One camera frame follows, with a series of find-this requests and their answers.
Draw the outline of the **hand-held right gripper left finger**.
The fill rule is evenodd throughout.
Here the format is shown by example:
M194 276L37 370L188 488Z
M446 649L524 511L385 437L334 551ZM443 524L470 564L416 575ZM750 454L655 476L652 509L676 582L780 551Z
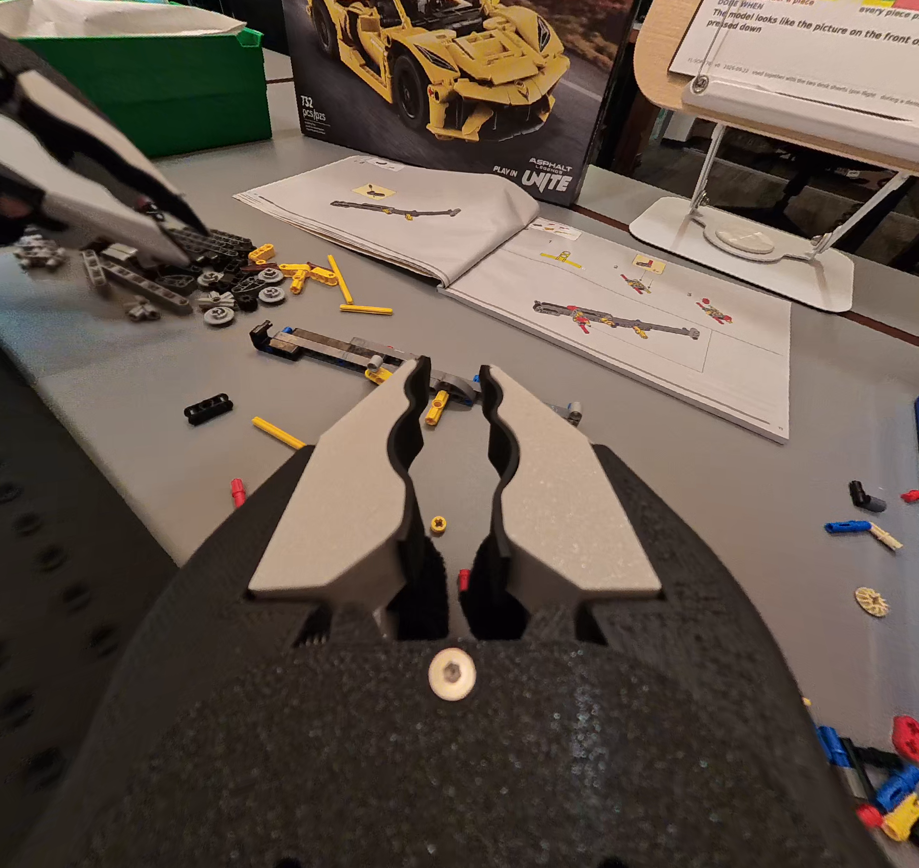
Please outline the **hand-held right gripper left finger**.
M424 445L430 357L406 361L319 438L248 583L259 600L387 609L431 639L431 565L409 475Z

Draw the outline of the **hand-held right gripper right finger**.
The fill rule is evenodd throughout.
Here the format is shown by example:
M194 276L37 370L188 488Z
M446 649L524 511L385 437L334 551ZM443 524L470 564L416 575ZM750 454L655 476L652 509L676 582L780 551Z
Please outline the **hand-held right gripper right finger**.
M525 609L654 598L661 581L588 437L496 365L480 368L491 505L487 584Z

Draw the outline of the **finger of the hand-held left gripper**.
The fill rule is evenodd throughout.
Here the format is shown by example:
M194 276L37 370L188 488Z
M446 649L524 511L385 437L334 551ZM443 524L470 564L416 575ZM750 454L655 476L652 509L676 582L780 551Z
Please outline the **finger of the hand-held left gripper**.
M201 219L152 162L52 68L35 68L19 77L19 85L25 97L23 121L63 166L102 185L135 211L145 214L141 206L151 204L179 224L205 232Z
M146 214L63 166L29 130L2 116L2 217L39 226L71 248L106 239L185 266L183 250Z

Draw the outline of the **pile of black grey lego pieces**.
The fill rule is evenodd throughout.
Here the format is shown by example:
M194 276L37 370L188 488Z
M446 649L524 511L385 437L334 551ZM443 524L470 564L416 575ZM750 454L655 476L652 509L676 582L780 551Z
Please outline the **pile of black grey lego pieces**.
M167 313L197 314L208 326L225 327L239 314L286 300L281 271L240 273L256 249L250 239L220 230L167 233L187 255L187 265L146 263L137 249L105 241L69 252L34 229L17 242L13 254L26 273L59 272L72 261L89 291L116 304L135 324L158 321Z

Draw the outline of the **grey lego beam assembly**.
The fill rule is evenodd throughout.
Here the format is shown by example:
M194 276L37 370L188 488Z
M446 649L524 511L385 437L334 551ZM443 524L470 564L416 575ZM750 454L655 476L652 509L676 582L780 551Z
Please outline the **grey lego beam assembly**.
M308 357L331 365L358 372L374 384L382 384L407 361L418 360L419 355L365 338L343 341L302 328L284 327L272 332L272 324L265 321L250 332L254 347L262 353L289 361ZM425 425L435 428L448 403L458 402L475 406L482 398L480 380L470 380L449 372L431 369L429 391L431 406L425 416Z

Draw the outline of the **white lego instruction booklet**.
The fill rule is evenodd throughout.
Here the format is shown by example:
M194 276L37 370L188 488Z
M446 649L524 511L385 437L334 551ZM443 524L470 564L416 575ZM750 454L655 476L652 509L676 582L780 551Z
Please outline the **white lego instruction booklet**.
M779 443L790 304L539 215L496 175L357 155L237 201Z

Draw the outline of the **pile of colourful lego pins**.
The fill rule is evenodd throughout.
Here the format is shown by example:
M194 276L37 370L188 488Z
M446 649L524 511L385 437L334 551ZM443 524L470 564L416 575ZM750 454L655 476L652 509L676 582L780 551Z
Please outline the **pile of colourful lego pins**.
M800 699L830 772L854 802L860 823L873 835L918 846L918 721L892 718L888 748L860 746L817 718L810 699Z

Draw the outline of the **yellow car lego box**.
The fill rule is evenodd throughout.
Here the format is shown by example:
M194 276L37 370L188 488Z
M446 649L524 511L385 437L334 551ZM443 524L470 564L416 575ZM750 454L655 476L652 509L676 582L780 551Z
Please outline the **yellow car lego box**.
M282 0L302 134L570 206L639 0Z

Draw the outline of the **green plastic bin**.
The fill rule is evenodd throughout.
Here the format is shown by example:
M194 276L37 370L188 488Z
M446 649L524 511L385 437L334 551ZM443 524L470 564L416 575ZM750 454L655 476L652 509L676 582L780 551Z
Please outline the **green plastic bin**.
M263 35L222 14L124 0L2 0L44 58L148 158L270 139Z

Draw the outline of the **white document stand wooden board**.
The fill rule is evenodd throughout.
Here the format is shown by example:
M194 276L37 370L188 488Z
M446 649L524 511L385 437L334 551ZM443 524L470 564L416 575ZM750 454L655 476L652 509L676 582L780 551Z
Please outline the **white document stand wooden board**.
M689 199L662 197L631 222L637 240L828 313L851 309L854 264L837 241L918 171L917 121L904 121L761 87L670 72L702 0L654 0L639 29L634 74L643 96L714 123ZM893 171L892 179L833 231L806 239L706 203L706 185L728 127Z

